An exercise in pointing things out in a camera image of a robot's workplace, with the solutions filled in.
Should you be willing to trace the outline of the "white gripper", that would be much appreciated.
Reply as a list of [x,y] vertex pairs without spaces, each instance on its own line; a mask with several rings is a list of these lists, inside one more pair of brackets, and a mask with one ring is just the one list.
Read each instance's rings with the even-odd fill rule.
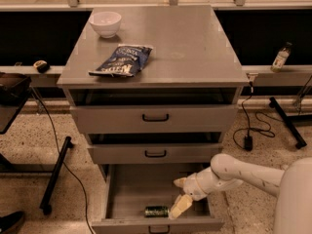
[[200,201],[211,193],[215,186],[215,175],[211,168],[207,168],[187,178],[175,179],[174,185],[183,188],[185,194],[176,198],[169,211],[169,219],[177,219],[192,206],[193,201]]

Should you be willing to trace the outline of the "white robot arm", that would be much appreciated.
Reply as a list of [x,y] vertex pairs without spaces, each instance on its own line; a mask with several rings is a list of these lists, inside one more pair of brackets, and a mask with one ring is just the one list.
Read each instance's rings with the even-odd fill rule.
[[195,201],[213,191],[225,191],[248,183],[277,198],[273,234],[312,234],[312,158],[293,162],[284,170],[242,162],[217,154],[208,168],[174,181],[183,193],[169,211],[176,219]]

